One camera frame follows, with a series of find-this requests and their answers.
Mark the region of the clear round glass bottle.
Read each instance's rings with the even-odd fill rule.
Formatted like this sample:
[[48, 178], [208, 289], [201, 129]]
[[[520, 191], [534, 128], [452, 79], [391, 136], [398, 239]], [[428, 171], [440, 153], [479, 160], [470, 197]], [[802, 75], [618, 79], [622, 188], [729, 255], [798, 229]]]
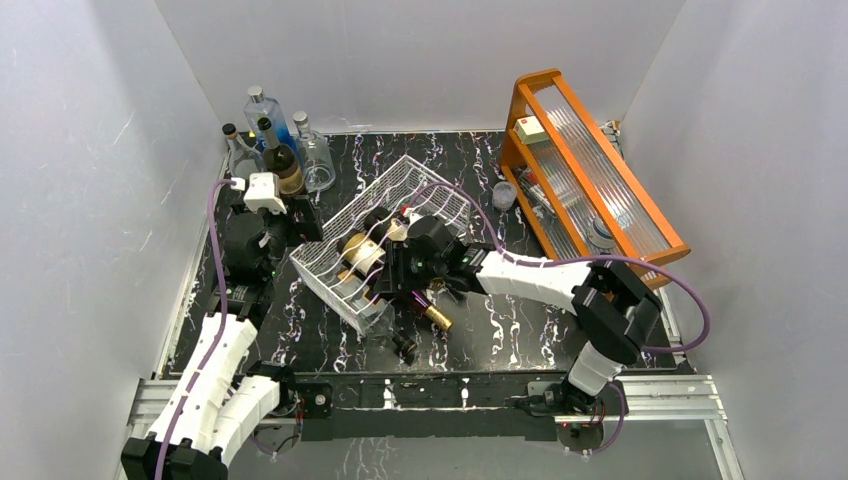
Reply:
[[301, 169], [305, 187], [308, 192], [326, 191], [336, 180], [327, 141], [320, 132], [312, 128], [305, 111], [295, 112], [292, 118], [298, 130], [296, 141], [303, 159]]

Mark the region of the green wine bottle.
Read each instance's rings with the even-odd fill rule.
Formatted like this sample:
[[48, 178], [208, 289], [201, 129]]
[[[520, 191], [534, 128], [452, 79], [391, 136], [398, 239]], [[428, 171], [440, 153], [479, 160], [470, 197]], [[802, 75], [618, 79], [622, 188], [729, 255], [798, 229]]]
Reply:
[[262, 158], [268, 171], [278, 178], [277, 187], [281, 196], [296, 196], [307, 193], [304, 176], [295, 152], [287, 144], [281, 143], [267, 117], [257, 121], [265, 143]]

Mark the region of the clear bottom glass bottle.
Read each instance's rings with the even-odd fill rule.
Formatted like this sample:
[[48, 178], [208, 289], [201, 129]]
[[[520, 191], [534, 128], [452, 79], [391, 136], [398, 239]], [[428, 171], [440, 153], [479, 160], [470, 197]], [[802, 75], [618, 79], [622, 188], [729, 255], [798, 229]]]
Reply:
[[364, 316], [367, 323], [365, 336], [369, 340], [391, 349], [404, 363], [413, 363], [418, 344], [398, 326], [396, 311], [391, 304], [369, 307]]

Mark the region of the clear labelled wine bottle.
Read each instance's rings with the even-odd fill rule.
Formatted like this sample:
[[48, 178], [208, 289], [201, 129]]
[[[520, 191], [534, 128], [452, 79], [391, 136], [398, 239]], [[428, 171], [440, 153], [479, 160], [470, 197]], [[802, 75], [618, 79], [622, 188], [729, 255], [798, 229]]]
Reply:
[[247, 145], [234, 124], [224, 124], [222, 133], [228, 145], [227, 166], [230, 178], [239, 191], [247, 191], [251, 175], [265, 171], [262, 156], [254, 147]]

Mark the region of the blue square glass bottle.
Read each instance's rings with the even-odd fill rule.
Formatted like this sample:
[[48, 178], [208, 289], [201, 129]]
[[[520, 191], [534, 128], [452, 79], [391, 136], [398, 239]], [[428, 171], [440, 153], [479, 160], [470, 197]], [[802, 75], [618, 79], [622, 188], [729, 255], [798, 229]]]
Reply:
[[248, 102], [243, 111], [251, 131], [257, 138], [259, 150], [262, 151], [266, 144], [258, 121], [261, 118], [267, 118], [271, 122], [272, 129], [276, 133], [278, 140], [281, 143], [287, 144], [294, 152], [297, 152], [298, 148], [295, 138], [289, 131], [279, 102], [272, 97], [267, 97], [262, 87], [258, 85], [249, 87], [247, 89], [247, 95]]

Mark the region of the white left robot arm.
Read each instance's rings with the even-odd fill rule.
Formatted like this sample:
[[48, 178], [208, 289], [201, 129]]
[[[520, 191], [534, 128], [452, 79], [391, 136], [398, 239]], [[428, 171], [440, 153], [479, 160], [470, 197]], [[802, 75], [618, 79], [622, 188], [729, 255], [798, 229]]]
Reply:
[[217, 281], [201, 334], [158, 418], [126, 441], [126, 478], [225, 479], [263, 418], [294, 411], [299, 391], [290, 367], [257, 361], [241, 380], [235, 376], [268, 313], [286, 249], [322, 238], [306, 195], [255, 211], [242, 206], [224, 229], [210, 226]]

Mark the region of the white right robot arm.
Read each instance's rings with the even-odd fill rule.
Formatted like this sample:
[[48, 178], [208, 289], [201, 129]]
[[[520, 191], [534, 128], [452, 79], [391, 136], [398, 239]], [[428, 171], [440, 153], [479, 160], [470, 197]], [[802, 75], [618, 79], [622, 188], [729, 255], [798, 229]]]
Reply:
[[465, 242], [442, 218], [372, 226], [383, 250], [380, 294], [400, 295], [440, 280], [464, 293], [514, 295], [572, 314], [586, 343], [558, 387], [529, 394], [522, 408], [537, 416], [587, 414], [621, 370], [634, 364], [661, 317], [658, 296], [624, 262], [608, 257], [558, 265], [544, 258]]

